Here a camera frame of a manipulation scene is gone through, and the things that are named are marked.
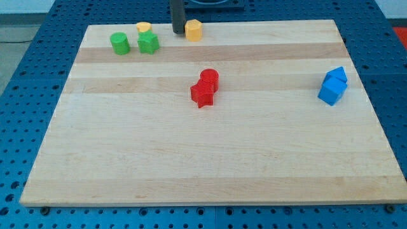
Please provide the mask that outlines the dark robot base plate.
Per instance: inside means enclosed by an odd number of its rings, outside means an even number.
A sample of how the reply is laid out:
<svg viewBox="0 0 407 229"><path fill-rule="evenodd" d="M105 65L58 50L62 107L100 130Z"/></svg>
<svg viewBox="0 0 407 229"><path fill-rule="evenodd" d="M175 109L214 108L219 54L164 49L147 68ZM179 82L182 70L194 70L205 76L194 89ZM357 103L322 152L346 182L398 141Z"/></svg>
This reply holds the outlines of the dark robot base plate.
<svg viewBox="0 0 407 229"><path fill-rule="evenodd" d="M242 9L245 0L184 0L184 7L189 10L202 9Z"/></svg>

